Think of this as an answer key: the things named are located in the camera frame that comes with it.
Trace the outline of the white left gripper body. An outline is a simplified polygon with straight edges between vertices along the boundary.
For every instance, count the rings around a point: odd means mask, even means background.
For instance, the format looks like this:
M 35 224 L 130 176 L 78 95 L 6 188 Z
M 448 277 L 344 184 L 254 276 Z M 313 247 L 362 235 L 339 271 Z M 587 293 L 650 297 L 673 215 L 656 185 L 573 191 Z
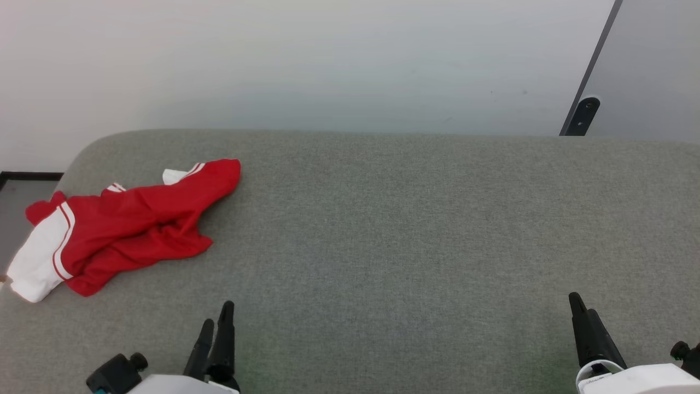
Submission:
M 205 382 L 184 375 L 153 374 L 133 387 L 129 394 L 240 393 L 239 389 Z

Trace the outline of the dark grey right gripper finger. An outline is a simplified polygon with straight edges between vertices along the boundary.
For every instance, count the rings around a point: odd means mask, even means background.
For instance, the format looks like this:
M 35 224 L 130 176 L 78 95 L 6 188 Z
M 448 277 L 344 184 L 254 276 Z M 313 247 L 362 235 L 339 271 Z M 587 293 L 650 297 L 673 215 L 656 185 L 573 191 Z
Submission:
M 627 364 L 605 328 L 599 314 L 595 309 L 588 309 L 587 317 L 588 326 L 590 327 L 587 339 L 587 361 L 605 360 L 617 364 L 622 369 L 627 369 Z
M 577 358 L 580 367 L 601 359 L 593 309 L 586 307 L 577 292 L 568 295 Z

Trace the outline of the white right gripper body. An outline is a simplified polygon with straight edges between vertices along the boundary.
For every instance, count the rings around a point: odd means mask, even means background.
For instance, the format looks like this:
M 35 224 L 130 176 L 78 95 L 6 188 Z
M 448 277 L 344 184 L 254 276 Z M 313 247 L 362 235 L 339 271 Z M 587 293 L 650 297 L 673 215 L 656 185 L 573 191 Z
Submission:
M 675 364 L 623 369 L 615 362 L 589 362 L 576 376 L 578 393 L 699 393 L 699 379 Z

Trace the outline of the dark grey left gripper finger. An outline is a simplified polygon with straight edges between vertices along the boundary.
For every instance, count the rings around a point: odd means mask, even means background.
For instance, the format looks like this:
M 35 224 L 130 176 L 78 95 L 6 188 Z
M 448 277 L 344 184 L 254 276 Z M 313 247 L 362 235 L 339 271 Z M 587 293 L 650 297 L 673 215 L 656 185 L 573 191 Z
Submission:
M 184 376 L 193 379 L 205 379 L 207 376 L 208 354 L 212 349 L 213 330 L 213 320 L 205 319 L 183 370 Z
M 227 387 L 231 391 L 240 391 L 235 379 L 234 313 L 234 302 L 226 301 L 218 317 L 217 336 L 208 356 L 207 375 L 210 383 Z

